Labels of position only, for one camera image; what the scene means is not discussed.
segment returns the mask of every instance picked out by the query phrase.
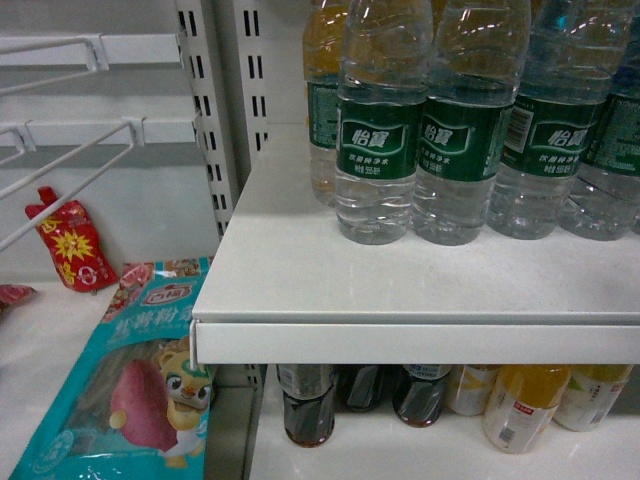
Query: red snack packet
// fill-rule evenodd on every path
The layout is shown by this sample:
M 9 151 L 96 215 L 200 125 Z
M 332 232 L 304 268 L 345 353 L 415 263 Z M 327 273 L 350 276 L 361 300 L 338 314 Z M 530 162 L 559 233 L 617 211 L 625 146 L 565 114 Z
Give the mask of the red snack packet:
M 0 285 L 0 313 L 12 305 L 24 302 L 36 291 L 26 285 Z
M 38 189 L 43 205 L 28 205 L 34 218 L 58 197 L 51 187 Z M 77 200 L 65 203 L 36 227 L 49 248 L 62 283 L 77 292 L 100 290 L 118 281 L 118 276 L 100 250 L 100 237 L 89 214 Z

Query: orange juice bottle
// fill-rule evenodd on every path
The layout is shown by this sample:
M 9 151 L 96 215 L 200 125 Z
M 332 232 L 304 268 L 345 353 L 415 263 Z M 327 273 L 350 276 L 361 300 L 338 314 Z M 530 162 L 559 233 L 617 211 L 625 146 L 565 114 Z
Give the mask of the orange juice bottle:
M 454 365 L 447 383 L 445 405 L 460 415 L 484 412 L 500 365 Z
M 507 453 L 531 450 L 553 417 L 571 369 L 567 365 L 505 365 L 484 413 L 491 442 Z
M 553 419 L 586 432 L 597 427 L 618 399 L 633 365 L 574 365 Z
M 335 197 L 338 72 L 348 10 L 348 0 L 312 0 L 302 38 L 311 186 L 316 198 L 328 206 L 333 206 Z

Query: bottled water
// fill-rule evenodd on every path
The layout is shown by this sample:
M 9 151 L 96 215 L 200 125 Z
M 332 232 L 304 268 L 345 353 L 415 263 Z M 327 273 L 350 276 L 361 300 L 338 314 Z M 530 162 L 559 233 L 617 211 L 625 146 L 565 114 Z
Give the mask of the bottled water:
M 562 228 L 594 240 L 617 240 L 631 230 L 640 207 L 639 125 L 640 17 L 636 16 L 594 140 L 560 210 Z
M 529 42 L 528 0 L 449 0 L 429 56 L 413 228 L 461 245 L 484 225 Z
M 543 1 L 491 195 L 494 230 L 531 240 L 555 228 L 624 52 L 633 5 Z
M 302 47 L 309 108 L 311 187 L 316 198 L 334 205 L 338 71 L 349 0 L 312 0 Z
M 431 38 L 428 0 L 351 4 L 338 87 L 336 214 L 355 242 L 393 242 L 409 223 Z

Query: product label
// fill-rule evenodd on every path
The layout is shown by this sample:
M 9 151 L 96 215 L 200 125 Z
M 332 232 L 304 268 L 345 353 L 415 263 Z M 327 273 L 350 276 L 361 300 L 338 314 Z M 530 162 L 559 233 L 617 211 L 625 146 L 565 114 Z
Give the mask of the product label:
M 446 180 L 479 182 L 500 164 L 511 108 L 463 107 L 428 99 L 422 116 L 418 165 Z
M 518 95 L 502 162 L 541 177 L 575 175 L 602 105 L 564 105 Z
M 455 365 L 447 385 L 447 406 L 460 415 L 480 415 L 487 405 L 498 371 L 498 368 L 487 370 Z
M 451 365 L 403 365 L 404 369 L 422 380 L 437 380 L 451 371 Z
M 533 447 L 556 409 L 557 406 L 545 409 L 525 405 L 498 380 L 484 414 L 484 430 L 497 447 L 525 453 Z
M 340 102 L 338 168 L 373 180 L 413 175 L 421 110 L 421 104 Z
M 333 365 L 280 364 L 278 378 L 287 395 L 311 400 L 324 395 L 333 385 Z
M 553 418 L 571 430 L 591 430 L 609 413 L 625 384 L 598 382 L 574 371 Z
M 640 101 L 609 96 L 584 163 L 640 176 Z
M 309 141 L 320 148 L 336 148 L 338 132 L 338 86 L 307 84 Z

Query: brand logo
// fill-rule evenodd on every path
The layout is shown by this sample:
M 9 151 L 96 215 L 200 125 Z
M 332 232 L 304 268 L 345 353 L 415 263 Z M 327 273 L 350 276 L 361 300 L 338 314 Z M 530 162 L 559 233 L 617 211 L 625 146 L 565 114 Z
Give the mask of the brand logo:
M 188 297 L 193 292 L 193 283 L 170 284 L 150 290 L 142 305 L 162 305 Z
M 469 127 L 444 125 L 430 115 L 422 119 L 421 140 L 437 152 L 454 155 L 469 147 Z
M 555 149 L 565 153 L 580 153 L 587 148 L 587 134 L 591 125 L 540 122 L 531 135 L 531 146 Z
M 393 155 L 405 143 L 405 125 L 379 127 L 365 122 L 343 120 L 342 145 L 370 155 Z
M 524 413 L 525 415 L 533 415 L 533 412 L 534 412 L 533 408 L 527 407 L 526 405 L 523 405 L 520 402 L 516 402 L 513 408 L 515 408 L 519 412 Z

